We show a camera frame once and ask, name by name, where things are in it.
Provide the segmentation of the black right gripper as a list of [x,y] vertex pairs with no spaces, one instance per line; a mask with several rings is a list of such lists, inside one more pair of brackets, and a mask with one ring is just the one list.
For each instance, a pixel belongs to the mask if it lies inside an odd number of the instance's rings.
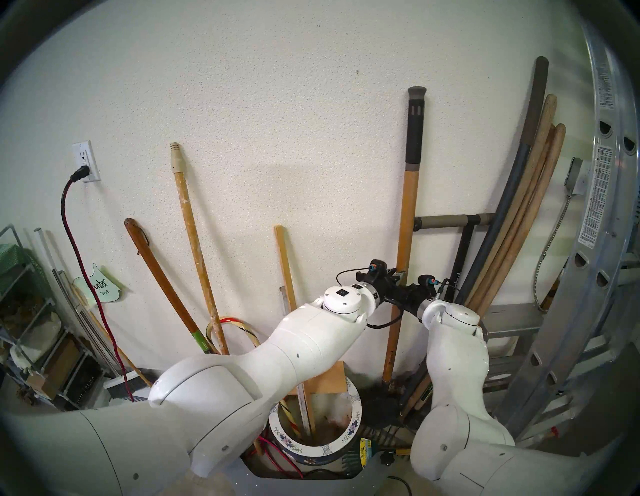
[[399,287],[399,309],[422,319],[428,305],[435,299],[435,287],[431,284],[411,284]]

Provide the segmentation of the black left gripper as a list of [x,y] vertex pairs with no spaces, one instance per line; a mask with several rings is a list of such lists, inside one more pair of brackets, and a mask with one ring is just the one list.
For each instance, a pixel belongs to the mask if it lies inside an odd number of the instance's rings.
[[377,294],[380,303],[391,303],[399,306],[399,282],[407,277],[406,271],[389,269],[388,271],[356,272],[356,281],[364,285],[372,286],[371,290]]

